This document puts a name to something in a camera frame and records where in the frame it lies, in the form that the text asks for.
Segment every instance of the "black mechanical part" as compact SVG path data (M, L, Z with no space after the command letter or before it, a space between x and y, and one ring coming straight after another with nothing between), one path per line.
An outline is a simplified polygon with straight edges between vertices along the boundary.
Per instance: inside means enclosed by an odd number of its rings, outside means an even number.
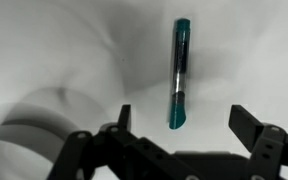
M131 106L124 105L118 123L99 133L72 133L48 180L88 180L97 167L107 165L122 180L281 180L288 166L288 134L264 125L242 106L233 105L229 126L251 153L249 159L230 153L169 154L130 131Z

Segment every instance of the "marker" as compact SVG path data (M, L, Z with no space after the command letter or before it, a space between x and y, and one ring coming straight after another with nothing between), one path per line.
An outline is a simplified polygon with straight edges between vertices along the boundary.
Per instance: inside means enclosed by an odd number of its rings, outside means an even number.
M184 105L190 31L188 19L176 21L172 105L169 124L171 129L181 127L186 120Z

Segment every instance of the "white cloth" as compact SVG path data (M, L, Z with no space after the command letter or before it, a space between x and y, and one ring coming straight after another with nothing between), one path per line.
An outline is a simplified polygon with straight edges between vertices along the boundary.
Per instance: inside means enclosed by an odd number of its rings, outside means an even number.
M187 122L172 131L166 121L179 17L192 23L188 107ZM70 89L70 106L57 96L61 88ZM0 0L0 106L18 101L93 133L130 103L132 132L170 153L247 156L228 128L232 104L288 131L288 1Z

